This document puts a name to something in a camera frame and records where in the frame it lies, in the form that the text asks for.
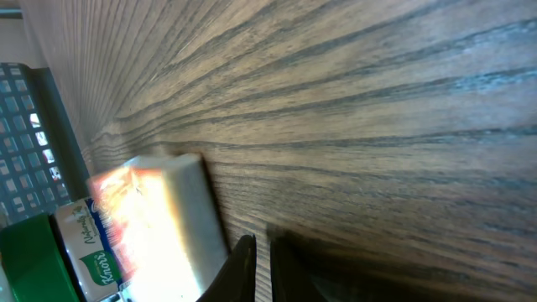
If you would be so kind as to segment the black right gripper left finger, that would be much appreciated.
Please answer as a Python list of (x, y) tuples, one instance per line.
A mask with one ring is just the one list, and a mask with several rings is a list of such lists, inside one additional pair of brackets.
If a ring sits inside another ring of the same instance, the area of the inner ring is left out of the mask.
[(253, 302), (256, 267), (256, 237), (244, 235), (233, 248), (208, 290), (197, 302)]

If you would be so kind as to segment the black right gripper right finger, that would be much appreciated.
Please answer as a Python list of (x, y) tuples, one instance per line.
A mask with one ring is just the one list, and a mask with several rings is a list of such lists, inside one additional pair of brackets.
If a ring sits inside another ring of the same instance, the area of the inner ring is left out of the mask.
[(326, 302), (282, 238), (270, 243), (273, 302)]

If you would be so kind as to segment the orange snack packet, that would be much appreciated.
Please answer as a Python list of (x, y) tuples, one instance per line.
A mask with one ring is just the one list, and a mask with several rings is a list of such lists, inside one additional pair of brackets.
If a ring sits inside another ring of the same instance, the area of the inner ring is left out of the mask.
[(132, 301), (196, 301), (229, 254), (202, 157), (137, 156), (88, 180)]

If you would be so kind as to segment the green lid seasoning jar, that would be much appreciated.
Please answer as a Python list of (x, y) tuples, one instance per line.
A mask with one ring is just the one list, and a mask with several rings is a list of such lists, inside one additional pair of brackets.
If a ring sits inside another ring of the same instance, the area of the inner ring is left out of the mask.
[(123, 301), (122, 283), (90, 197), (1, 230), (2, 301)]

